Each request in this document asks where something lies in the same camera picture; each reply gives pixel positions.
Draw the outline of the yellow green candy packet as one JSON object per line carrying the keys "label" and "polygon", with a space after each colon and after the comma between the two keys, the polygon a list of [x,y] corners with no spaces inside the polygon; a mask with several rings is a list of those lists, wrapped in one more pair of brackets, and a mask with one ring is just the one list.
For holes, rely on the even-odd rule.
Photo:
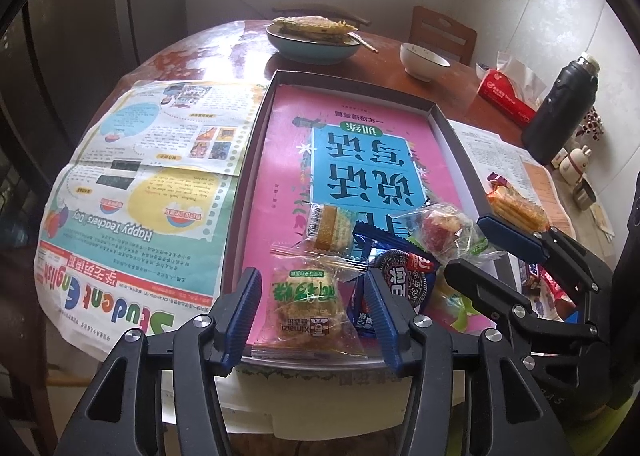
{"label": "yellow green candy packet", "polygon": [[436,322],[454,332],[468,330],[469,317],[465,298],[447,284],[443,270],[436,274],[435,286],[426,310]]}

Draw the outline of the red milk candy packet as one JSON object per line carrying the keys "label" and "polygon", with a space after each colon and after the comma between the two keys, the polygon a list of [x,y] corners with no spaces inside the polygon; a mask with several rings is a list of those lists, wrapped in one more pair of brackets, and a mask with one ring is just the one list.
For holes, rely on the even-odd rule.
{"label": "red milk candy packet", "polygon": [[556,314],[568,320],[576,312],[576,304],[547,271],[541,270],[540,276],[551,294]]}

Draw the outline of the orange cracker packet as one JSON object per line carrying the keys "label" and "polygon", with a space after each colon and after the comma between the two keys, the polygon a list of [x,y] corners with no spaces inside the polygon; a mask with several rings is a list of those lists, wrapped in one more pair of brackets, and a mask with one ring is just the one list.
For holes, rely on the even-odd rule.
{"label": "orange cracker packet", "polygon": [[487,198],[496,216],[527,233],[541,233],[550,226],[544,209],[523,197],[511,185],[496,185]]}

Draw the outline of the blue Oreo cookie packet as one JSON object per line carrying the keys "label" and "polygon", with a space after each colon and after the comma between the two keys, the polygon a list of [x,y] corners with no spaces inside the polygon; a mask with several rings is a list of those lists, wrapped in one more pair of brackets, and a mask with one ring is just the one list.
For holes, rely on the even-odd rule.
{"label": "blue Oreo cookie packet", "polygon": [[[381,271],[386,286],[394,296],[405,298],[417,312],[422,312],[435,288],[439,262],[408,239],[382,228],[357,221],[352,228],[352,244],[360,248],[356,259],[367,268]],[[360,339],[374,339],[372,315],[364,296],[364,274],[352,278],[344,291],[346,314]]]}

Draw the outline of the purple orange snack bar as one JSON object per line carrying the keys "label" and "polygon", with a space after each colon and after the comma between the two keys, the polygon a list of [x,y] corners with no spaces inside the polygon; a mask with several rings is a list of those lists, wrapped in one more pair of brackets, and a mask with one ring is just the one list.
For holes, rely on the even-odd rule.
{"label": "purple orange snack bar", "polygon": [[498,187],[511,187],[511,184],[506,178],[504,178],[503,176],[498,176],[498,174],[495,172],[491,172],[491,174],[487,177],[487,181],[489,183],[489,186],[493,190],[496,190]]}

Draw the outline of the green label rice cracker packet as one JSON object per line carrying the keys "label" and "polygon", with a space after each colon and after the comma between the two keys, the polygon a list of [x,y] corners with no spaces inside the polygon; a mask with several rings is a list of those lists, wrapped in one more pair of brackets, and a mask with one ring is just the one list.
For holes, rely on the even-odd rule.
{"label": "green label rice cracker packet", "polygon": [[264,358],[356,358],[366,351],[347,314],[343,292],[367,263],[333,252],[274,244],[264,291],[266,315],[253,342]]}

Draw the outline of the clear cake slice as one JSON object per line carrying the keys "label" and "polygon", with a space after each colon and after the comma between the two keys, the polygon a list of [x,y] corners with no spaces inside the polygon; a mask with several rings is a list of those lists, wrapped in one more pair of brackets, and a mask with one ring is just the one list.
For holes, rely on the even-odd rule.
{"label": "clear cake slice", "polygon": [[310,205],[304,241],[312,250],[350,254],[357,213],[329,204]]}

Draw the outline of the Snickers chocolate bar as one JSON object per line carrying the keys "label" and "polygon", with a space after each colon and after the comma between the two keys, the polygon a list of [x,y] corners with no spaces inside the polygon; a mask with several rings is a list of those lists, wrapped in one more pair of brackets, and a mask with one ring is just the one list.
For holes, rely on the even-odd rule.
{"label": "Snickers chocolate bar", "polygon": [[521,293],[529,300],[536,314],[539,317],[544,317],[538,264],[519,260],[518,270],[520,271]]}

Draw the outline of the small steel cup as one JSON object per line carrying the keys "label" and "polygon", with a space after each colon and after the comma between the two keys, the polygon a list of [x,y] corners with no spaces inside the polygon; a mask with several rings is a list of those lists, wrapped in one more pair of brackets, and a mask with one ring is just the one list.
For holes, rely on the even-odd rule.
{"label": "small steel cup", "polygon": [[582,178],[573,188],[572,197],[576,207],[580,211],[588,210],[597,202],[597,195],[589,182]]}

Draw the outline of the white rabbit figurine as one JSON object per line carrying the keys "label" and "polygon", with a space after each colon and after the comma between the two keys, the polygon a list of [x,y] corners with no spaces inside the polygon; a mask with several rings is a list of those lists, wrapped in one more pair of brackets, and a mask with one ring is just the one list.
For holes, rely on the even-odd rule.
{"label": "white rabbit figurine", "polygon": [[561,161],[559,172],[565,182],[575,186],[584,176],[589,164],[591,150],[587,145],[571,150]]}

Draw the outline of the small white bottle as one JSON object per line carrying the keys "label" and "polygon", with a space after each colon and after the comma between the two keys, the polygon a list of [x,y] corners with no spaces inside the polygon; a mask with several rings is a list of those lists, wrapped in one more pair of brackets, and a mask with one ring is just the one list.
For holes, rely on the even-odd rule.
{"label": "small white bottle", "polygon": [[564,160],[564,158],[568,155],[567,150],[562,147],[556,154],[555,156],[551,159],[551,165],[553,168],[557,169],[559,168],[561,162]]}

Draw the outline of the white and orange newspaper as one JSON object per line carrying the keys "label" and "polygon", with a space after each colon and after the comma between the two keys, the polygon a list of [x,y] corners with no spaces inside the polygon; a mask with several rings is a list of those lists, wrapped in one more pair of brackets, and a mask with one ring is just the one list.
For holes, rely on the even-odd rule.
{"label": "white and orange newspaper", "polygon": [[488,176],[495,173],[505,178],[523,197],[541,206],[550,224],[576,238],[570,216],[561,204],[549,171],[522,148],[503,142],[497,133],[450,120],[465,153],[468,155],[486,192]]}

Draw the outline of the red white patterned jar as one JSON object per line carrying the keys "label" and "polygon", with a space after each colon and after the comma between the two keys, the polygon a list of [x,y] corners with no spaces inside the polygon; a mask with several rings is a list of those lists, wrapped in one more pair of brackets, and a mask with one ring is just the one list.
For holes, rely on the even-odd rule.
{"label": "red white patterned jar", "polygon": [[604,135],[604,127],[602,119],[599,116],[597,109],[591,107],[588,112],[582,118],[582,122],[576,132],[578,138],[589,138],[593,141],[599,141]]}

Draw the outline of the colourful Student English newspaper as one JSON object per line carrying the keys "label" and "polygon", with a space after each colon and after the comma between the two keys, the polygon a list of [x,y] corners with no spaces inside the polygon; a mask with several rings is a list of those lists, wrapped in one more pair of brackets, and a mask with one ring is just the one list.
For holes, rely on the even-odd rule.
{"label": "colourful Student English newspaper", "polygon": [[65,341],[103,360],[128,329],[163,334],[209,310],[265,90],[139,82],[86,133],[54,182],[34,261]]}

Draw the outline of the black thermos flask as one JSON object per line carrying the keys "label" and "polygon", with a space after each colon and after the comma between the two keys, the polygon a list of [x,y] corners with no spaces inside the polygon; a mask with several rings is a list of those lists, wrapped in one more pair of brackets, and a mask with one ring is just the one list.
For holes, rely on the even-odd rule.
{"label": "black thermos flask", "polygon": [[556,77],[535,117],[522,133],[522,143],[538,164],[550,164],[592,107],[600,65],[589,53],[571,60]]}

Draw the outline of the red tissue pack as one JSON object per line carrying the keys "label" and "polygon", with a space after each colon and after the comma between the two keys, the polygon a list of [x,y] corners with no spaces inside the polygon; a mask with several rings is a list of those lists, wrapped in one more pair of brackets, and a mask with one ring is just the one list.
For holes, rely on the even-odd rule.
{"label": "red tissue pack", "polygon": [[480,82],[477,94],[521,129],[525,129],[535,117],[533,107],[516,94],[511,79],[497,69],[488,69]]}

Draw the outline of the pink lined cardboard tray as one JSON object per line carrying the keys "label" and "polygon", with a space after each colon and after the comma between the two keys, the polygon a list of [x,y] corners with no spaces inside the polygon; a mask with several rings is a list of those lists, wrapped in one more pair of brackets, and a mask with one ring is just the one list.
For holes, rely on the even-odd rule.
{"label": "pink lined cardboard tray", "polygon": [[274,244],[295,245],[329,204],[396,235],[398,214],[429,194],[477,219],[490,210],[472,161],[433,102],[371,83],[280,69],[271,78],[244,160],[222,290],[243,268],[270,282]]}

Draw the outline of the small white bowl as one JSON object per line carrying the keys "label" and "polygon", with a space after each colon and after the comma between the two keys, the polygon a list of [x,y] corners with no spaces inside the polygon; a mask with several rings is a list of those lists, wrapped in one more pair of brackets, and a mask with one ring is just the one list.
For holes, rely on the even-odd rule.
{"label": "small white bowl", "polygon": [[408,42],[400,46],[399,58],[409,76],[425,82],[438,79],[451,67],[446,58]]}

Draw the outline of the brown wooden chair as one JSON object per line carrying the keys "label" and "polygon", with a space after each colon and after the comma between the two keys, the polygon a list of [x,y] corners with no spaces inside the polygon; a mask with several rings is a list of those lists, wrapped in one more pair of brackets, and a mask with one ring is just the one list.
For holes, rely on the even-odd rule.
{"label": "brown wooden chair", "polygon": [[450,16],[416,5],[408,41],[440,54],[444,53],[461,64],[471,65],[477,32]]}

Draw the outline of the wooden chopsticks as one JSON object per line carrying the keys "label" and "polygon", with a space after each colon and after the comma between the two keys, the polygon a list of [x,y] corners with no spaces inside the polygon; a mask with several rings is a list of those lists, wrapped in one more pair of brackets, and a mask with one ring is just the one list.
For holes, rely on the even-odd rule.
{"label": "wooden chopsticks", "polygon": [[369,42],[364,40],[362,37],[360,37],[360,35],[357,34],[356,32],[350,32],[349,33],[349,37],[354,39],[355,41],[357,41],[360,44],[360,46],[363,46],[364,48],[366,48],[370,52],[378,54],[378,49],[375,48],[374,46],[372,46],[372,44],[370,44]]}

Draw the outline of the teal bowl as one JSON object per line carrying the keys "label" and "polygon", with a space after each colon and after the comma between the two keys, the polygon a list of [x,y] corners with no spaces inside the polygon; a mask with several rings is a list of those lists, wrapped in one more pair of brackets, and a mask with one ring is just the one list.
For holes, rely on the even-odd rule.
{"label": "teal bowl", "polygon": [[288,60],[309,65],[336,65],[352,57],[360,43],[348,37],[345,43],[312,41],[294,34],[284,34],[281,26],[272,23],[266,27],[269,42]]}

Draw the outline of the stacked flatbread pancakes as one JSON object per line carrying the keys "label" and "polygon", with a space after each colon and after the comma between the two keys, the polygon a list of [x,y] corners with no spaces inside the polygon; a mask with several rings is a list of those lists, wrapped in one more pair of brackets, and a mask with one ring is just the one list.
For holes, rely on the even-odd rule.
{"label": "stacked flatbread pancakes", "polygon": [[285,34],[315,42],[343,43],[357,30],[344,20],[329,20],[321,15],[277,17],[273,23]]}

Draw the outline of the curved back wooden chair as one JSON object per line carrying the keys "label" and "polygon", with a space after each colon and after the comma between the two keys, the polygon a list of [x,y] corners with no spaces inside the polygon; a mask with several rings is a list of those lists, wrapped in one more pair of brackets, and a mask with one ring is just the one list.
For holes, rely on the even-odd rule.
{"label": "curved back wooden chair", "polygon": [[346,23],[352,24],[357,28],[362,26],[369,27],[371,21],[349,12],[346,8],[338,8],[333,5],[320,3],[306,3],[299,6],[295,5],[277,5],[272,8],[272,12],[277,16],[309,16],[320,15],[330,20],[344,20]]}

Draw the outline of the dark grey refrigerator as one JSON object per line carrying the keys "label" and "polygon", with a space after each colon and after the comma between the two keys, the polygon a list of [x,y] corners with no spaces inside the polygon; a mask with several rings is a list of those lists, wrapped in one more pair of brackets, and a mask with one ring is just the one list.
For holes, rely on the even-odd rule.
{"label": "dark grey refrigerator", "polygon": [[117,81],[186,36],[186,0],[27,0],[1,35],[2,129],[78,142]]}

